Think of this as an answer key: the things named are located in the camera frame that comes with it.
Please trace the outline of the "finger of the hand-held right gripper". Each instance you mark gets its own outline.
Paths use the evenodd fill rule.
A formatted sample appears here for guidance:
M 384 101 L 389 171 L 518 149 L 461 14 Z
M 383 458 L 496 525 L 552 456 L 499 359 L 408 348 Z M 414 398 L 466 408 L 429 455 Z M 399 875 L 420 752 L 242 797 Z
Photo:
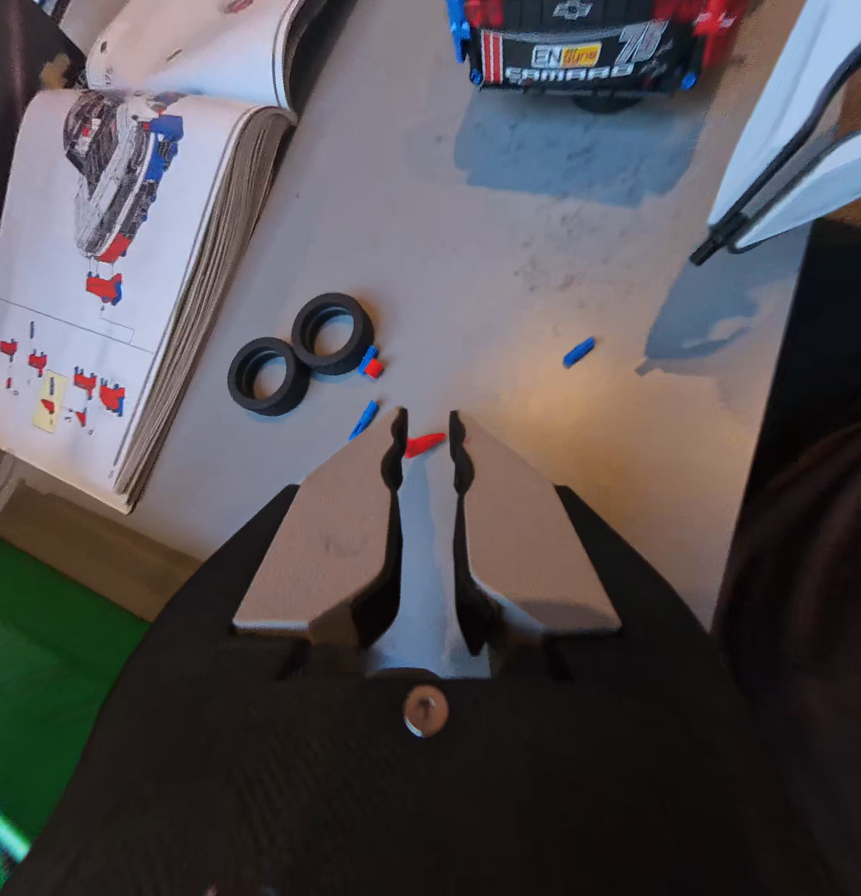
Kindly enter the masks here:
M 740 230 L 729 238 L 729 252 L 748 252 L 860 198 L 861 128 L 823 149 L 746 212 Z
M 741 134 L 709 216 L 740 213 L 813 134 L 861 65 L 861 1 L 807 1 Z

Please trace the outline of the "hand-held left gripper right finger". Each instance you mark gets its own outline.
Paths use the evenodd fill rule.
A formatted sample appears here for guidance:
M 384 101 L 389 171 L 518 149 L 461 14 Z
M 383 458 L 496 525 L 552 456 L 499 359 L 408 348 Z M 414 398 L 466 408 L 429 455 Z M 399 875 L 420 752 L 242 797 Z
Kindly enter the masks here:
M 470 654 L 491 676 L 522 666 L 556 676 L 562 642 L 618 637 L 621 617 L 552 482 L 462 410 L 449 414 L 448 444 L 455 607 Z

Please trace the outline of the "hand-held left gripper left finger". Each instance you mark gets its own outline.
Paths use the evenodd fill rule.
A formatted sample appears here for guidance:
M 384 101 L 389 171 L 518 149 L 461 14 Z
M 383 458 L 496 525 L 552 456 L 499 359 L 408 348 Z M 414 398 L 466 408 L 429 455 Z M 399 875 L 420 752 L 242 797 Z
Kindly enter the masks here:
M 304 675 L 365 674 L 400 607 L 408 422 L 394 407 L 297 487 L 233 617 L 236 635 L 285 643 Z

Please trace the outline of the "green plastic bin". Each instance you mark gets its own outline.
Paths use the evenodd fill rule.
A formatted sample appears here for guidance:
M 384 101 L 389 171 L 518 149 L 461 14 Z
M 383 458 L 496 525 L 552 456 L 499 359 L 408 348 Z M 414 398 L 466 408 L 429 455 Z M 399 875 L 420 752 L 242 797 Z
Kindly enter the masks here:
M 0 539 L 0 890 L 148 622 Z

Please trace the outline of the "grey desk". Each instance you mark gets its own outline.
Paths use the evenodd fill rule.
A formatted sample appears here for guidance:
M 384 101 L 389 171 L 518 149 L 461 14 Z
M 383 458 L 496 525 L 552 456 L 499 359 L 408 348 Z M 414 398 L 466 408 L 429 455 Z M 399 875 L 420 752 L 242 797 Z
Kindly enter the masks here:
M 329 2 L 301 122 L 142 502 L 122 517 L 2 452 L 0 494 L 23 483 L 206 558 L 344 447 L 370 400 L 376 420 L 407 409 L 414 437 L 457 409 L 710 628 L 807 231 L 688 256 L 799 8 L 761 2 L 724 74 L 599 118 L 472 88 L 443 2 Z M 372 314 L 380 381 L 317 378 L 281 418 L 235 406 L 235 351 L 289 336 L 332 290 Z

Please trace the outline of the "person's black pants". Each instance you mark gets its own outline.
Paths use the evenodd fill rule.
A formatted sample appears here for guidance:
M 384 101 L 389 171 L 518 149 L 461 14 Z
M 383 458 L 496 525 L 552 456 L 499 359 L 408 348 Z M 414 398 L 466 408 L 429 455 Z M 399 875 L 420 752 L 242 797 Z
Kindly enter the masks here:
M 817 442 L 861 421 L 861 227 L 811 232 L 742 506 Z

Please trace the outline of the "black rubber toy tire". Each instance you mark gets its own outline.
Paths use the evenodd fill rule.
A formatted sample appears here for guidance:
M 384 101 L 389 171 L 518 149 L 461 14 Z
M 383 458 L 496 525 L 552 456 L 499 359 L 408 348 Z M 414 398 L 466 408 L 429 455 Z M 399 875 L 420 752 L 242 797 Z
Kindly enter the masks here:
M 284 362 L 284 379 L 271 394 L 258 397 L 257 376 L 275 360 Z M 276 337 L 260 337 L 246 343 L 233 357 L 227 374 L 227 388 L 234 402 L 242 409 L 267 418 L 281 417 L 297 408 L 310 381 L 311 369 L 288 342 Z
M 321 333 L 328 326 L 347 321 L 347 341 L 331 352 L 320 351 Z M 348 375 L 361 363 L 375 339 L 373 322 L 359 301 L 343 293 L 324 293 L 309 300 L 296 315 L 291 344 L 297 358 L 312 373 L 336 377 Z

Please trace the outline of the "toy brick race car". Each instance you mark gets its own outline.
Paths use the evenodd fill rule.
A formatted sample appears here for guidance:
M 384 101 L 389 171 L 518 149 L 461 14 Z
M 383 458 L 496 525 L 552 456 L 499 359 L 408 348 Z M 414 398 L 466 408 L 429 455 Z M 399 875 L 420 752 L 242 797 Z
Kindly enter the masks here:
M 553 93 L 593 114 L 692 90 L 728 60 L 746 1 L 447 1 L 481 91 Z

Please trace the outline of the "person's brown sweater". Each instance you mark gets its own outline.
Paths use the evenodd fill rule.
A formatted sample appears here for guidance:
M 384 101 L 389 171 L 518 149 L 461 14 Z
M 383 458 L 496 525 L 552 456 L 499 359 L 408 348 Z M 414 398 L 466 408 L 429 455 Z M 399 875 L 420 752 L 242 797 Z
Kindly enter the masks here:
M 861 894 L 861 421 L 742 512 L 714 631 L 838 894 Z

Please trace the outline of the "open instruction booklet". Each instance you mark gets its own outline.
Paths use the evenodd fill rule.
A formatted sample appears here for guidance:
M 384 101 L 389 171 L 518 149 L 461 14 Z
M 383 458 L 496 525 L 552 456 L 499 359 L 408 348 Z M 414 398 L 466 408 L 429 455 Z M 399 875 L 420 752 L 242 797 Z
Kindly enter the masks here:
M 32 99 L 0 219 L 0 452 L 130 513 L 257 228 L 327 2 L 125 2 Z

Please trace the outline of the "toy car box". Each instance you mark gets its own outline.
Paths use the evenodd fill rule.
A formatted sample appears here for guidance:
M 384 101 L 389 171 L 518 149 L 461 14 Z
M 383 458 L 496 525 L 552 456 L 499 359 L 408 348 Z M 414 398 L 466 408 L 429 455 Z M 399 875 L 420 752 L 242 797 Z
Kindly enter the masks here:
M 0 218 L 21 120 L 41 90 L 73 85 L 85 55 L 33 1 L 0 1 Z

